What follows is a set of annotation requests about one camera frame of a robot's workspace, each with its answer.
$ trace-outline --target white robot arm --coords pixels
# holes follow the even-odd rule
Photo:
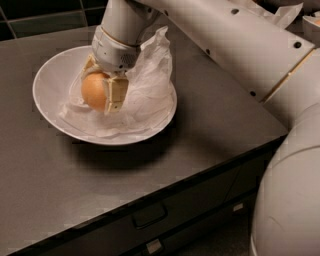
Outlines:
[[[159,13],[290,130],[261,183],[251,255],[320,255],[320,50],[227,0],[109,0],[93,40],[98,64],[132,67]]]

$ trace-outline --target gray table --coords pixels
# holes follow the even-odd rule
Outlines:
[[[286,130],[174,25],[173,123],[134,145],[81,143],[44,120],[33,79],[52,56],[91,43],[81,28],[0,43],[0,255],[254,149]]]

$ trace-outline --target egg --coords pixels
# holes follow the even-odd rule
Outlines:
[[[83,80],[81,86],[84,102],[99,112],[104,112],[107,100],[103,87],[103,79],[105,78],[109,78],[105,73],[92,73]]]

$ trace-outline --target white plastic bag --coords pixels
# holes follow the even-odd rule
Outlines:
[[[69,101],[60,117],[75,128],[97,137],[141,133],[154,129],[174,107],[170,81],[172,56],[165,37],[168,27],[160,28],[141,45],[134,68],[127,72],[129,87],[121,110],[104,115],[87,106],[81,96],[81,74],[70,88]]]

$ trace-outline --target white bowl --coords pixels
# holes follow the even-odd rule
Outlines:
[[[38,71],[33,83],[33,98],[40,113],[50,124],[61,132],[82,141],[100,145],[126,145],[146,140],[162,131],[170,123],[177,107],[174,87],[171,95],[174,107],[169,116],[156,129],[147,129],[139,135],[124,133],[114,138],[96,137],[82,132],[61,119],[59,117],[61,106],[68,100],[70,86],[81,72],[90,53],[91,46],[64,51],[48,60]]]

